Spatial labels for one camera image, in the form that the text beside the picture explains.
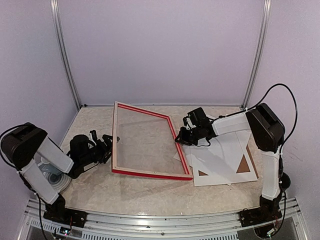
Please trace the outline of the wooden red photo frame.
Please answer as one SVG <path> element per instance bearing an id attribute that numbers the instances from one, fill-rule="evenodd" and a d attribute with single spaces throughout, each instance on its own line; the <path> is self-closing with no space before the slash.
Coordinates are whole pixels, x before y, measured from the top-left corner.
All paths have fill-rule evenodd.
<path id="1" fill-rule="evenodd" d="M 166 180 L 178 180 L 178 181 L 191 181 L 193 179 L 192 171 L 189 168 L 188 161 L 186 159 L 185 153 L 182 149 L 182 147 L 176 143 L 175 145 L 177 148 L 177 153 L 179 155 L 179 158 L 181 160 L 181 163 L 183 165 L 183 169 L 185 171 L 185 174 L 164 174 L 160 172 L 152 172 L 152 171 L 134 171 L 130 168 L 124 168 L 124 167 L 118 167 L 117 166 L 117 142 L 120 140 L 120 138 L 117 136 L 117 114 L 118 114 L 118 108 L 124 108 L 132 111 L 136 111 L 139 113 L 144 113 L 156 117 L 165 118 L 168 121 L 169 127 L 171 129 L 173 139 L 175 140 L 177 133 L 176 129 L 174 127 L 173 121 L 171 117 L 167 114 L 158 113 L 155 111 L 143 109 L 140 107 L 132 106 L 129 104 L 125 104 L 122 102 L 116 101 L 114 103 L 113 107 L 113 120 L 112 120 L 112 135 L 113 135 L 113 144 L 112 144 L 112 164 L 111 164 L 111 170 L 113 173 L 117 174 L 123 174 L 123 175 L 130 175 L 130 176 L 137 176 L 137 177 L 146 177 L 146 178 L 157 178 L 157 179 L 166 179 Z"/>

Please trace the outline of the clear acrylic sheet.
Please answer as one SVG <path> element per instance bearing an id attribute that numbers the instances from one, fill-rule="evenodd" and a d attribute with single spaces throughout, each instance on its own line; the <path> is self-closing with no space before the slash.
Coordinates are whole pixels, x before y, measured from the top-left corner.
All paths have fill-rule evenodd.
<path id="1" fill-rule="evenodd" d="M 140 172 L 184 175 L 167 119 L 119 107 L 117 166 Z"/>

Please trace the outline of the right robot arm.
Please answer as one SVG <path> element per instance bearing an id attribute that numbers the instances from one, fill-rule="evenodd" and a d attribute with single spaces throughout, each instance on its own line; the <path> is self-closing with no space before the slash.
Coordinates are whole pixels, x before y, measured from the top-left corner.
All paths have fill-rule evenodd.
<path id="1" fill-rule="evenodd" d="M 250 130 L 263 161 L 263 185 L 259 207 L 239 212 L 243 227 L 274 221 L 284 217 L 279 203 L 290 187 L 290 177 L 284 172 L 282 148 L 285 143 L 285 127 L 265 103 L 218 118 L 209 118 L 199 107 L 183 118 L 175 142 L 187 146 L 199 140 L 210 141 L 225 134 Z"/>

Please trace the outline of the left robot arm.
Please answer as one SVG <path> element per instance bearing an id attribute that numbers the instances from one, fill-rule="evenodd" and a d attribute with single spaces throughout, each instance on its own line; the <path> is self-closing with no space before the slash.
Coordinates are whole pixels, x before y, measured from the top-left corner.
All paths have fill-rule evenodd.
<path id="1" fill-rule="evenodd" d="M 14 168 L 24 184 L 45 204 L 43 217 L 71 226 L 83 226 L 87 212 L 66 207 L 62 192 L 71 180 L 112 156 L 114 137 L 95 130 L 78 134 L 69 142 L 67 153 L 48 133 L 30 122 L 16 125 L 0 135 L 0 156 Z"/>

